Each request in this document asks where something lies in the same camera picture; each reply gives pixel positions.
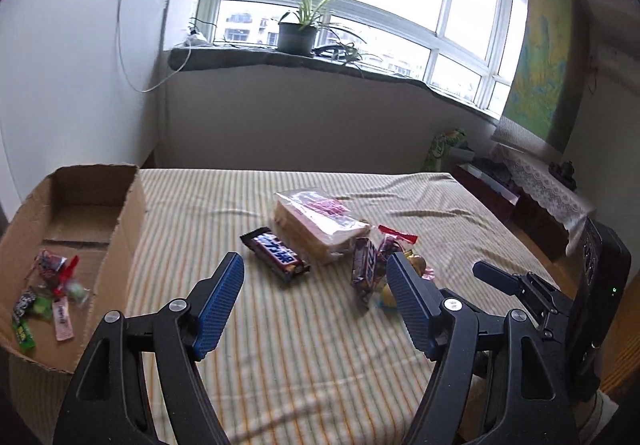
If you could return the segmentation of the pink snack sachet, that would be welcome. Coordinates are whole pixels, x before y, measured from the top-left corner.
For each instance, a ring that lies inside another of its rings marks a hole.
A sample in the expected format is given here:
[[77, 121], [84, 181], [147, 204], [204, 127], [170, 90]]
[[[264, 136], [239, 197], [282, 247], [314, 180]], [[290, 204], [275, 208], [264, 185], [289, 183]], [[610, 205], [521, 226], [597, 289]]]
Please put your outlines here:
[[58, 342], [65, 342], [73, 339], [74, 330], [70, 320], [70, 310], [66, 297], [56, 299], [52, 302], [52, 317], [54, 322], [55, 339]]

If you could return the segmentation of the brown braised egg pack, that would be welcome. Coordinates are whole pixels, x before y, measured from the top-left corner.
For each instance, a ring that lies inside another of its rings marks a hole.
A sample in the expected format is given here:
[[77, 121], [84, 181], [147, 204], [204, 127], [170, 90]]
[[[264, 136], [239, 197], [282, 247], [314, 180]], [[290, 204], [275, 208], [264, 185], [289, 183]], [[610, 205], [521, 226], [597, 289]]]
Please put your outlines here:
[[410, 265], [413, 267], [413, 269], [416, 271], [416, 273], [423, 279], [425, 280], [433, 280], [435, 277], [435, 271], [434, 269], [431, 268], [430, 265], [428, 265], [424, 259], [424, 257], [422, 257], [422, 255], [417, 254], [416, 252], [413, 251], [408, 251], [406, 253], [406, 257], [410, 263]]

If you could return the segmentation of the green snack sachet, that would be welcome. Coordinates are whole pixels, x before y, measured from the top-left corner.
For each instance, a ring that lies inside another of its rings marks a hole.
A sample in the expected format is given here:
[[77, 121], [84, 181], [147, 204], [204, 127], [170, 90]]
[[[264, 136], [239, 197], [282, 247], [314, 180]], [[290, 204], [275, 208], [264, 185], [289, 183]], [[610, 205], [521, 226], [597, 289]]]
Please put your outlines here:
[[17, 323], [12, 324], [12, 328], [14, 331], [14, 335], [16, 338], [16, 342], [18, 344], [18, 348], [26, 353], [32, 350], [36, 346], [36, 342], [34, 337], [32, 336], [32, 332], [30, 331], [29, 325], [25, 319], [20, 319]]

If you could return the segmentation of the small green jelly cup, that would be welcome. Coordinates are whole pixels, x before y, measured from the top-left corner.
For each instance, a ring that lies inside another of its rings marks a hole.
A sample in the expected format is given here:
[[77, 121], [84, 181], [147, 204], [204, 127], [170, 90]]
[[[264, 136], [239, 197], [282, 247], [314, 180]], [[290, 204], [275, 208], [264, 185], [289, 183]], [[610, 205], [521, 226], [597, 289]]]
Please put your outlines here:
[[64, 292], [66, 297], [79, 307], [84, 306], [90, 298], [90, 290], [75, 279], [70, 279], [65, 283]]

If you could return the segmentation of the yellow jelly cup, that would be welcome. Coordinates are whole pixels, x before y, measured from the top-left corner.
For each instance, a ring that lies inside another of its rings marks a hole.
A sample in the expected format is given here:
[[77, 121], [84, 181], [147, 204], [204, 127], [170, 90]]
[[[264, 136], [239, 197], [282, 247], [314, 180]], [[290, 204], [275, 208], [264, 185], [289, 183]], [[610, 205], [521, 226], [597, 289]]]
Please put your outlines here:
[[384, 280], [379, 286], [378, 290], [378, 306], [386, 311], [396, 311], [397, 302], [393, 295], [392, 289], [387, 280]]

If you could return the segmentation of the red clear bag of nuts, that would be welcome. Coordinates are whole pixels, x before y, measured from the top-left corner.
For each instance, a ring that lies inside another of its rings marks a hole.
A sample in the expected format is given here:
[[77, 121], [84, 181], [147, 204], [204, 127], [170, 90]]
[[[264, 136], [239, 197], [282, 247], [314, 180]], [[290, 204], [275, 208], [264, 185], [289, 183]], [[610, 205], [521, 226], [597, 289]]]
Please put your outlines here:
[[419, 239], [418, 235], [396, 231], [385, 225], [378, 225], [382, 240], [378, 245], [378, 259], [385, 262], [392, 254], [411, 251]]

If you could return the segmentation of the large Snickers bar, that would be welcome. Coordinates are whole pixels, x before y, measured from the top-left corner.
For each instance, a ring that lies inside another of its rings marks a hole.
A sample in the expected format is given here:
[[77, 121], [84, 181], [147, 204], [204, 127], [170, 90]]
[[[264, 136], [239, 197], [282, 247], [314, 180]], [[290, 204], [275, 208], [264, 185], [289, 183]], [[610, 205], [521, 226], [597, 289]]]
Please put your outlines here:
[[350, 284], [356, 293], [357, 299], [363, 305], [369, 304], [378, 283], [376, 281], [377, 257], [378, 252], [376, 252], [375, 245], [369, 238], [359, 237], [355, 240]]

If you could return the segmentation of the small Snickers bar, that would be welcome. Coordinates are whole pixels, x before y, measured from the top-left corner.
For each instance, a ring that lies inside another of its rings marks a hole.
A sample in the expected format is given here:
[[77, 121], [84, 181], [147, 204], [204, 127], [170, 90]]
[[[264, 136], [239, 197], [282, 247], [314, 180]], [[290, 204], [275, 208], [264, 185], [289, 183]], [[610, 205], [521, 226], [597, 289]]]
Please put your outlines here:
[[310, 265], [267, 226], [242, 235], [240, 240], [284, 283], [310, 271]]

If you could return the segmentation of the black patterned snack packet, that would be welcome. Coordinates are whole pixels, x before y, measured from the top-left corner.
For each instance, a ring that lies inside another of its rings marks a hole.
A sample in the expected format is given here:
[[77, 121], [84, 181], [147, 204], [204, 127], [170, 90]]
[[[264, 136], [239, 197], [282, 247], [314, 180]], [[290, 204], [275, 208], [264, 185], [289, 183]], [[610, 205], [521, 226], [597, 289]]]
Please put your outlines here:
[[28, 310], [32, 307], [32, 304], [37, 300], [37, 295], [31, 287], [26, 288], [18, 297], [13, 306], [12, 321], [18, 325], [21, 319], [25, 316]]

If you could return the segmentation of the red-edged bag of dates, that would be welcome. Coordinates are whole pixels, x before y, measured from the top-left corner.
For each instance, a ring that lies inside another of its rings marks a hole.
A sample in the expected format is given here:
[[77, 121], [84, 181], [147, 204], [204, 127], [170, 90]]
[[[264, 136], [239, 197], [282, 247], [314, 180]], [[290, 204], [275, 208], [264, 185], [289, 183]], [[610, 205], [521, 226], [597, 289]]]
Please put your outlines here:
[[42, 249], [35, 257], [32, 269], [44, 281], [52, 295], [59, 299], [64, 297], [66, 285], [73, 278], [78, 264], [78, 255], [68, 259], [63, 255]]

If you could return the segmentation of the lace cloth covered cabinet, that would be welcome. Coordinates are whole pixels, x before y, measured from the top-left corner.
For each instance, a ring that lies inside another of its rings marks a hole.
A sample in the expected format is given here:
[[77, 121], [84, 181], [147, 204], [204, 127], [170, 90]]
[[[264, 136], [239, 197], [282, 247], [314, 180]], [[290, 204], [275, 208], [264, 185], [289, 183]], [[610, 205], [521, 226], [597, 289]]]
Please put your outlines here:
[[564, 228], [567, 233], [564, 254], [574, 253], [587, 218], [596, 214], [597, 207], [553, 177], [548, 163], [524, 151], [497, 144], [492, 148], [490, 157], [503, 163], [514, 183]]

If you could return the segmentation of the dark wooden side table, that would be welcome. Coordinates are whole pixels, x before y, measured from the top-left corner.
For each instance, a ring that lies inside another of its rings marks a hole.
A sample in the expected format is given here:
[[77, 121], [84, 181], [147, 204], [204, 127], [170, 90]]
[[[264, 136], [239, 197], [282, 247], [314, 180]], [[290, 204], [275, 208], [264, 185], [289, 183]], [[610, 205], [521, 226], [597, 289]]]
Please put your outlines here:
[[452, 176], [503, 224], [509, 222], [520, 196], [471, 163], [458, 164]]

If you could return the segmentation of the bagged sliced bread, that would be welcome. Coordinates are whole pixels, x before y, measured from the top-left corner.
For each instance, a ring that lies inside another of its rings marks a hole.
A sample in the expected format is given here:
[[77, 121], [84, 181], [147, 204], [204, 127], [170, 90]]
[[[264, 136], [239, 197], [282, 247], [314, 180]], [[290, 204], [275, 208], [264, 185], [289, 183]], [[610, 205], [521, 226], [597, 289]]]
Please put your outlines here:
[[308, 257], [331, 263], [346, 257], [371, 224], [319, 188], [278, 191], [273, 218]]

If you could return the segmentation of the small potted plant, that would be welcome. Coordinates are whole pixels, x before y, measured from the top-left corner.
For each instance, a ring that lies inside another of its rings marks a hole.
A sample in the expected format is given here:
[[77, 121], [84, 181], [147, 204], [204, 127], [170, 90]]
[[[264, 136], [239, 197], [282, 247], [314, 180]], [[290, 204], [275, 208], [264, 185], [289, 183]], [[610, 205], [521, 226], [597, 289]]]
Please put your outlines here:
[[334, 36], [334, 42], [314, 47], [311, 49], [311, 55], [314, 57], [328, 58], [329, 60], [337, 62], [337, 64], [340, 64], [342, 67], [352, 66], [361, 70], [359, 64], [362, 61], [362, 55], [359, 48], [353, 41], [346, 42], [344, 38], [340, 37], [340, 34], [344, 33], [344, 35], [350, 38], [356, 38], [356, 40], [362, 44], [366, 44], [366, 41], [356, 32], [339, 26], [322, 26], [321, 30], [331, 33]]

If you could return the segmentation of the dark windowsill cover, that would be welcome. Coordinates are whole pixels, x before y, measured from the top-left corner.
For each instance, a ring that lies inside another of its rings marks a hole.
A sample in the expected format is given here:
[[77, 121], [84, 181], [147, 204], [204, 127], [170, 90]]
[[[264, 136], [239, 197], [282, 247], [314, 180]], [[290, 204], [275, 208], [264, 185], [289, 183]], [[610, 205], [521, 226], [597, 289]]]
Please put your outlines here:
[[184, 45], [178, 45], [169, 49], [166, 55], [168, 68], [178, 72], [269, 66], [340, 74], [364, 81], [407, 84], [420, 88], [420, 90], [425, 90], [425, 92], [431, 93], [435, 98], [443, 102], [468, 110], [474, 116], [479, 116], [492, 125], [498, 124], [498, 120], [488, 112], [477, 109], [467, 102], [442, 95], [420, 80], [360, 69], [353, 62], [351, 64], [341, 64], [328, 58], [290, 55], [273, 49], [247, 47], [195, 46], [189, 48]]

